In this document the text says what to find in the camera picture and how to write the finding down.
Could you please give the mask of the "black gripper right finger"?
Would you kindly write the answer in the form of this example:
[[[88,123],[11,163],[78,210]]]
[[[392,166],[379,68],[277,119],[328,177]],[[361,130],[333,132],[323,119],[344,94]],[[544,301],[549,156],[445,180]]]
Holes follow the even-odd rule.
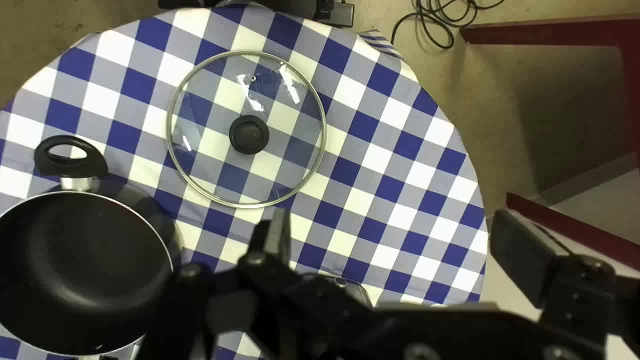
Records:
[[[513,210],[498,210],[489,253],[541,313],[544,323],[604,327],[612,313],[613,272],[598,258],[572,253]]]

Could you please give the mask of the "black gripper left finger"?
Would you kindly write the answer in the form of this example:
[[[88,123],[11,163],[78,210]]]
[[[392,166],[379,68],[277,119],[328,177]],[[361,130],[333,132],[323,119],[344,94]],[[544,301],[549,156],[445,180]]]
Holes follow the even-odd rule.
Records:
[[[260,221],[248,243],[237,270],[250,281],[290,281],[295,272],[290,269],[292,229],[290,213],[275,209],[270,219]]]

